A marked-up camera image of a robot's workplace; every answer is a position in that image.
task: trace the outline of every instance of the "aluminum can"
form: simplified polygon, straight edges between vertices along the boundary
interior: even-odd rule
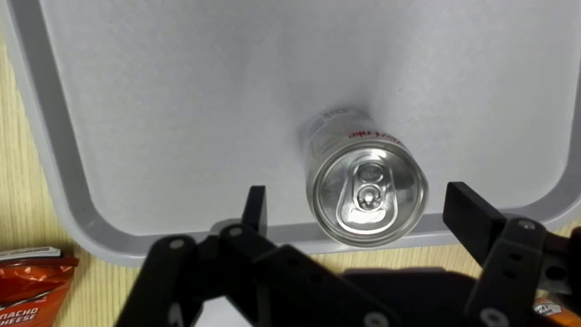
[[[429,183],[409,148],[360,108],[334,108],[305,128],[307,197],[321,228],[354,246],[410,232]]]

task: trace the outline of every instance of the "wooden table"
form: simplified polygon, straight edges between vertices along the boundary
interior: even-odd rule
[[[581,219],[568,223],[568,232]],[[134,266],[102,261],[80,248],[60,225],[38,161],[6,45],[0,43],[0,248],[58,245],[80,257],[73,290],[58,325],[113,325],[138,274]],[[459,246],[416,246],[316,256],[332,270],[347,266],[447,266],[478,274],[476,261]]]

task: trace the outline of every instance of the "pull tab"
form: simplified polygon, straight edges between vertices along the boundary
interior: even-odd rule
[[[381,159],[358,159],[347,168],[343,188],[338,201],[340,223],[343,226],[378,225],[387,228],[398,216],[398,194],[392,168]]]

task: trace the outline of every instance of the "can rim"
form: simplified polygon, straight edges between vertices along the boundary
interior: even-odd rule
[[[410,216],[407,217],[407,223],[401,225],[400,228],[392,228],[390,232],[378,232],[378,234],[367,234],[374,236],[372,239],[358,239],[358,237],[349,237],[349,234],[358,236],[354,232],[343,230],[340,228],[340,232],[336,232],[336,226],[329,223],[325,210],[321,210],[320,207],[320,196],[318,196],[318,188],[321,185],[323,176],[327,174],[327,170],[332,167],[332,163],[336,159],[340,159],[341,156],[354,152],[354,150],[361,150],[361,148],[383,148],[392,152],[394,156],[401,157],[412,170],[412,176],[418,179],[420,183],[420,194],[418,194],[418,203],[414,205]],[[320,221],[320,226],[323,228],[323,232],[327,236],[331,236],[332,239],[338,239],[341,243],[347,243],[351,246],[380,246],[380,245],[387,245],[392,243],[396,239],[400,239],[401,236],[409,234],[421,219],[423,210],[427,207],[427,199],[429,199],[429,181],[421,170],[421,167],[418,165],[418,161],[410,156],[410,152],[398,141],[378,141],[378,139],[356,139],[351,141],[343,147],[332,148],[331,154],[323,159],[320,159],[316,163],[316,168],[312,168],[311,176],[309,176],[309,183],[307,183],[307,196],[309,196],[309,205],[311,210],[314,212],[316,219]]]

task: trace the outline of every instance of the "white tray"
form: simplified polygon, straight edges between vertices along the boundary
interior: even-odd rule
[[[445,185],[545,223],[579,214],[581,1],[6,0],[0,21],[62,221],[138,263],[203,237],[267,185],[269,237],[329,239],[305,197],[300,128],[369,107],[430,183],[394,245],[452,239]]]

